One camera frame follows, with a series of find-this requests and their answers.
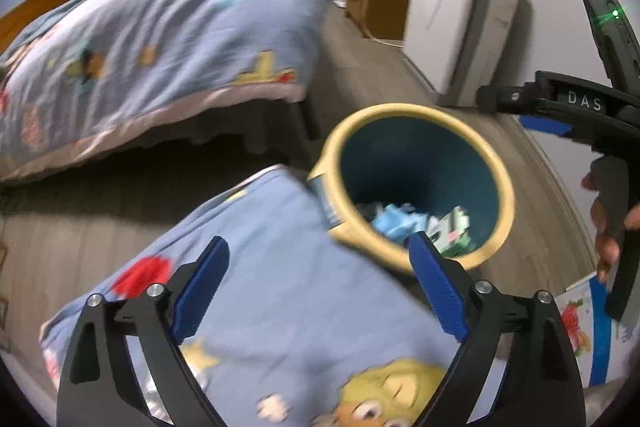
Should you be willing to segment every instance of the cartoon eye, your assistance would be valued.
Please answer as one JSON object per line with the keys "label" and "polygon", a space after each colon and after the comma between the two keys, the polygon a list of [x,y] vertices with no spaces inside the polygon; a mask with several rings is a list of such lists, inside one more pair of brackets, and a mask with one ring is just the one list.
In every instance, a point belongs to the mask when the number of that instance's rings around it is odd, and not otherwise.
{"label": "cartoon eye", "polygon": [[374,420],[382,415],[382,404],[378,400],[365,400],[354,409],[351,416],[356,420]]}
{"label": "cartoon eye", "polygon": [[411,427],[411,424],[405,418],[392,418],[387,420],[382,427]]}

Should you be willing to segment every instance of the blue blanket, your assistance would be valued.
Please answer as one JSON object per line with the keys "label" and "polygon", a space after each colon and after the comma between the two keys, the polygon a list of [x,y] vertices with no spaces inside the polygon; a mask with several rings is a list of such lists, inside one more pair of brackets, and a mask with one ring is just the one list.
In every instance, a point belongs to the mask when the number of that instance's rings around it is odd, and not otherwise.
{"label": "blue blanket", "polygon": [[[207,201],[43,327],[54,382],[90,293],[138,295],[197,259],[215,235],[230,267],[182,352],[230,426],[410,427],[458,343],[366,257],[324,231],[318,201],[284,168]],[[166,419],[137,339],[129,349],[152,411]],[[488,413],[494,362],[471,419]]]}
{"label": "blue blanket", "polygon": [[72,0],[3,58],[0,180],[63,168],[150,128],[306,95],[330,0]]}

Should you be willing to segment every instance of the yellow trash can rim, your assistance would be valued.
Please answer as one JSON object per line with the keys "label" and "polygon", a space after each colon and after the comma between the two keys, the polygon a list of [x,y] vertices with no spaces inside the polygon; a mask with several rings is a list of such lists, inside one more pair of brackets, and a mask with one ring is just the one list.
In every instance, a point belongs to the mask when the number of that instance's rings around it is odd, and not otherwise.
{"label": "yellow trash can rim", "polygon": [[342,221],[332,229],[332,235],[345,243],[367,250],[374,258],[391,268],[413,274],[406,249],[371,228],[348,196],[340,175],[340,154],[347,140],[367,123],[396,116],[422,118],[449,129],[471,145],[490,170],[498,192],[498,218],[494,231],[477,250],[454,257],[467,270],[479,266],[503,245],[513,225],[515,196],[511,178],[494,149],[474,129],[447,113],[421,105],[385,103],[367,107],[348,116],[329,135],[320,160],[308,179],[322,174],[325,197]]}

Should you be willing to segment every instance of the trash can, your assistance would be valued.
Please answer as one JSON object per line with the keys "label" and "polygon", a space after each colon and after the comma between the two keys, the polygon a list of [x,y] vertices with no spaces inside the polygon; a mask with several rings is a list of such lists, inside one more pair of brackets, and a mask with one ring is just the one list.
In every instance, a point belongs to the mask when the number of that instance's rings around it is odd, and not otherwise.
{"label": "trash can", "polygon": [[343,120],[308,183],[333,237],[405,273],[413,273],[406,249],[376,232],[357,204],[411,203],[436,216],[463,207],[477,246],[454,257],[465,269],[489,259],[513,224],[513,185],[492,147],[460,120],[420,105],[376,105]]}

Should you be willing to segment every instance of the blue gripper pad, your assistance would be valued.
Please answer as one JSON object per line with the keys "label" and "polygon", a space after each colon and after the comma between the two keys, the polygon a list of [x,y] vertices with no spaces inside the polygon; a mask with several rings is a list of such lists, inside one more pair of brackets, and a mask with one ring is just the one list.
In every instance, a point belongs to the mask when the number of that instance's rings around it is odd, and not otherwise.
{"label": "blue gripper pad", "polygon": [[204,259],[174,304],[172,336],[178,345],[196,334],[229,268],[229,246],[224,239],[210,243],[207,248],[209,251],[203,253]]}
{"label": "blue gripper pad", "polygon": [[409,261],[442,329],[462,343],[469,334],[465,320],[465,303],[434,257],[431,248],[435,251],[433,245],[429,245],[418,233],[414,233],[409,238]]}

